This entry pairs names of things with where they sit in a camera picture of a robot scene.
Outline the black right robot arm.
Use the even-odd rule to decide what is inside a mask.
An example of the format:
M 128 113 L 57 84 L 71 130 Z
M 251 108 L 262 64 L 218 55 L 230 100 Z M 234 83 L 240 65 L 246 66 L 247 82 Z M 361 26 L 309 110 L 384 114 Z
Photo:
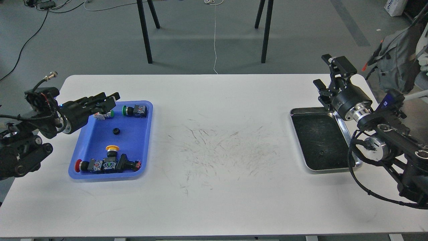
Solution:
M 320 79 L 313 81 L 319 91 L 319 102 L 326 110 L 337 112 L 341 119 L 357 123 L 347 156 L 355 154 L 364 163 L 385 168 L 397 182 L 399 195 L 410 202 L 385 198 L 366 188 L 357 180 L 348 160 L 355 182 L 368 195 L 380 200 L 426 210 L 427 145 L 411 136 L 410 129 L 401 122 L 406 117 L 401 110 L 405 96 L 391 89 L 373 110 L 370 98 L 351 82 L 357 70 L 349 60 L 329 54 L 321 58 L 329 66 L 331 82 L 326 87 Z

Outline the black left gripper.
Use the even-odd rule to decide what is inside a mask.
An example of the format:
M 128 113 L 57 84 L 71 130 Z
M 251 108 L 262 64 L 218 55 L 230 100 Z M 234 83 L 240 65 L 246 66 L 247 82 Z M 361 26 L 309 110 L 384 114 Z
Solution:
M 60 112 L 66 118 L 65 129 L 62 131 L 71 134 L 85 126 L 89 116 L 101 113 L 107 114 L 116 106 L 120 99 L 118 92 L 106 96 L 104 92 L 95 96 L 84 97 L 75 101 L 68 101 L 60 105 Z

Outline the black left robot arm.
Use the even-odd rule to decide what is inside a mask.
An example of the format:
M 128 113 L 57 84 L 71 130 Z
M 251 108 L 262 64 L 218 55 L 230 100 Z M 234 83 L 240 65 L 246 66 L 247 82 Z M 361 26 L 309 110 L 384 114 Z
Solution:
M 57 88 L 41 88 L 43 82 L 57 75 L 55 71 L 49 73 L 25 92 L 25 99 L 32 107 L 31 112 L 17 116 L 1 115 L 2 118 L 17 121 L 1 124 L 4 129 L 1 132 L 1 180 L 23 177 L 29 172 L 37 171 L 41 162 L 52 153 L 52 145 L 43 143 L 41 137 L 34 134 L 35 130 L 48 139 L 58 133 L 71 134 L 85 126 L 91 115 L 107 114 L 120 98 L 118 92 L 109 96 L 102 92 L 59 105 L 56 101 L 60 94 Z

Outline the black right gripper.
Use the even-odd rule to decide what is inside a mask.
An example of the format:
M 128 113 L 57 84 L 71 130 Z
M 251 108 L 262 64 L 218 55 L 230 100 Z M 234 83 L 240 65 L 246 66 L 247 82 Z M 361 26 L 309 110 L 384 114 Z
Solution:
M 323 107 L 327 111 L 336 111 L 346 121 L 352 118 L 350 111 L 355 106 L 362 104 L 363 107 L 370 108 L 372 100 L 365 92 L 358 86 L 349 85 L 351 76 L 357 73 L 355 66 L 345 56 L 332 57 L 325 54 L 321 58 L 329 66 L 331 78 L 328 88 L 321 79 L 313 81 L 319 92 L 318 101 Z

